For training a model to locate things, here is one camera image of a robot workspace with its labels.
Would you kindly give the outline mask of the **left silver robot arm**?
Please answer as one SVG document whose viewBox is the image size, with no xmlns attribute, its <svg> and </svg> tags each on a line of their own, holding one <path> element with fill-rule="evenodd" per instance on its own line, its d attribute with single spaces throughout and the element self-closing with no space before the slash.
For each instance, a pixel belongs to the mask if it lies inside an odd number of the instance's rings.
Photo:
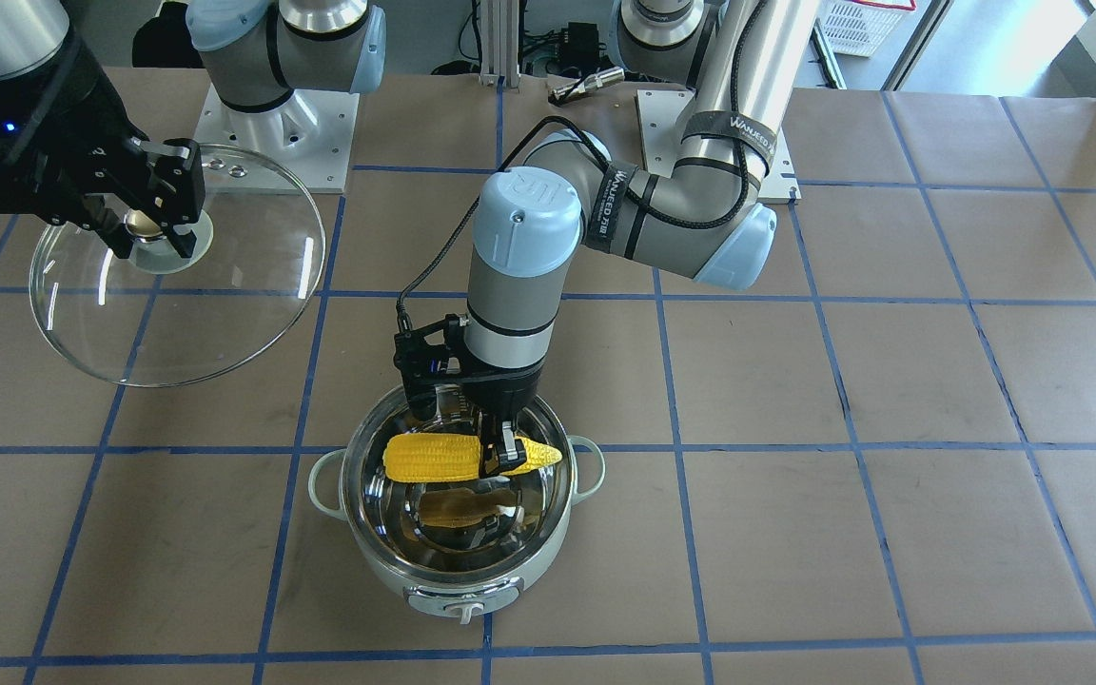
<svg viewBox="0 0 1096 685">
<path fill-rule="evenodd" d="M 758 278 L 777 225 L 758 189 L 818 12 L 817 1 L 618 1 L 621 65 L 695 91 L 673 170 L 615 159 L 557 114 L 543 119 L 556 133 L 523 138 L 464 217 L 473 243 L 466 312 L 416 329 L 396 306 L 393 363 L 410 411 L 429 420 L 439 387 L 455 385 L 478 412 L 473 432 L 397 435 L 383 452 L 387 477 L 447 484 L 558 463 L 517 423 L 579 248 L 721 289 Z"/>
</svg>

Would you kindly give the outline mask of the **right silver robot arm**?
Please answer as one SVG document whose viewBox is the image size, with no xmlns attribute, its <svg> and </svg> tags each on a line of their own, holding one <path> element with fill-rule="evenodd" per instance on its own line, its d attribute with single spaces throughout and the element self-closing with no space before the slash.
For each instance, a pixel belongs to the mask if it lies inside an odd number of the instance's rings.
<svg viewBox="0 0 1096 685">
<path fill-rule="evenodd" d="M 199 144 L 152 142 L 57 1 L 0 1 L 0 214 L 99 235 L 127 259 L 165 240 L 199 259 Z"/>
</svg>

